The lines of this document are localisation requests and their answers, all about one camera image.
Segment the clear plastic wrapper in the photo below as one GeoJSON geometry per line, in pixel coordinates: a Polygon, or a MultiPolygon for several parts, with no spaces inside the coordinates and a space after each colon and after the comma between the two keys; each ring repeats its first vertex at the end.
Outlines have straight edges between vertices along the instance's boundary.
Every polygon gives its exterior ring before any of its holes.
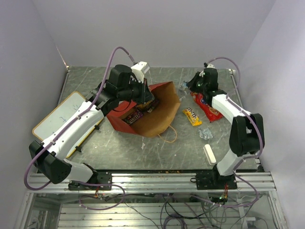
{"type": "Polygon", "coordinates": [[[201,127],[198,128],[199,137],[204,140],[212,139],[214,136],[209,128],[202,129],[201,127]]]}
{"type": "Polygon", "coordinates": [[[186,81],[183,81],[180,85],[179,85],[179,90],[181,92],[188,92],[189,88],[188,88],[188,83],[186,81]]]}

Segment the red cookie snack bag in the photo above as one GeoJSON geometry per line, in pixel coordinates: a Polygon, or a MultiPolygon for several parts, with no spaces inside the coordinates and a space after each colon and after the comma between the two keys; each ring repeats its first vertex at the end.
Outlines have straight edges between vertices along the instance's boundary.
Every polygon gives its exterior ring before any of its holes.
{"type": "Polygon", "coordinates": [[[223,118],[223,115],[212,108],[204,99],[201,93],[190,92],[194,102],[204,111],[210,122],[218,121],[223,118]]]}

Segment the red brown paper bag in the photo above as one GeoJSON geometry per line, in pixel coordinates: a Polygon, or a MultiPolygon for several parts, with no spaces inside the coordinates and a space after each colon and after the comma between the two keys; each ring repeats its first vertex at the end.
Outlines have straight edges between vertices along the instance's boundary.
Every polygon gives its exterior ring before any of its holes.
{"type": "Polygon", "coordinates": [[[124,122],[124,118],[136,110],[136,103],[123,101],[107,115],[114,130],[144,137],[155,137],[170,127],[180,106],[174,83],[157,83],[150,85],[149,88],[155,98],[159,100],[156,108],[150,113],[144,112],[140,119],[129,125],[124,122]]]}

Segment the yellow candy packet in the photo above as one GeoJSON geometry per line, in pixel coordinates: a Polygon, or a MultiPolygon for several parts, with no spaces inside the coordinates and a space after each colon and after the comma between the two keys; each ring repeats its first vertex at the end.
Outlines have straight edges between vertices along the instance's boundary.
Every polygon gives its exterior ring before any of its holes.
{"type": "Polygon", "coordinates": [[[192,126],[199,126],[202,124],[202,121],[191,108],[183,109],[183,113],[186,115],[192,126]]]}

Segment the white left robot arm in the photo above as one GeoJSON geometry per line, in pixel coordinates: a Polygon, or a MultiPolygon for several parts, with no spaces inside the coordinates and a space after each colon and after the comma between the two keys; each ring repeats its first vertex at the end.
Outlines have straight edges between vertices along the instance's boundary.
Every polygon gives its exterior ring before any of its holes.
{"type": "Polygon", "coordinates": [[[66,156],[121,102],[145,104],[154,98],[145,78],[149,69],[146,62],[138,62],[132,67],[114,66],[109,78],[86,96],[67,122],[42,142],[34,140],[29,145],[34,166],[49,182],[58,184],[70,179],[80,181],[85,189],[93,189],[97,185],[96,171],[92,167],[70,162],[66,156]]]}

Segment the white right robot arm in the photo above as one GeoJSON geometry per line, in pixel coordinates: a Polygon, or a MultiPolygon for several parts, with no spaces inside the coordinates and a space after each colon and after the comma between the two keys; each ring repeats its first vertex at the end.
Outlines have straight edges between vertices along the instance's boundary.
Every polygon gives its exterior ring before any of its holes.
{"type": "Polygon", "coordinates": [[[207,104],[220,112],[231,124],[229,151],[217,163],[218,173],[211,175],[210,183],[222,188],[243,160],[259,157],[264,148],[264,124],[260,114],[252,114],[236,104],[218,86],[218,72],[215,68],[205,68],[197,72],[186,84],[194,93],[203,95],[207,104]]]}

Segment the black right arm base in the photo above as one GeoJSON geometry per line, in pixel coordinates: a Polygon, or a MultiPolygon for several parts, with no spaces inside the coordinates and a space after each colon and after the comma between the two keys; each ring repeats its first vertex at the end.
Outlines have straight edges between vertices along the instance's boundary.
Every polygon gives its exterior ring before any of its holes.
{"type": "Polygon", "coordinates": [[[237,189],[237,184],[234,175],[221,176],[214,165],[212,169],[199,171],[196,176],[196,187],[198,190],[216,190],[224,189],[237,189]]]}

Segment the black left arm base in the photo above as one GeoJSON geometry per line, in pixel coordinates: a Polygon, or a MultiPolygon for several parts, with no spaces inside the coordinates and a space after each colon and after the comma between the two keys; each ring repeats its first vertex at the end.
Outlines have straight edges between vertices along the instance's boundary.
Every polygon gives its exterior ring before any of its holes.
{"type": "Polygon", "coordinates": [[[86,191],[86,190],[111,190],[112,175],[108,171],[94,171],[92,177],[86,182],[90,185],[85,185],[78,181],[71,181],[68,185],[70,191],[86,191]]]}

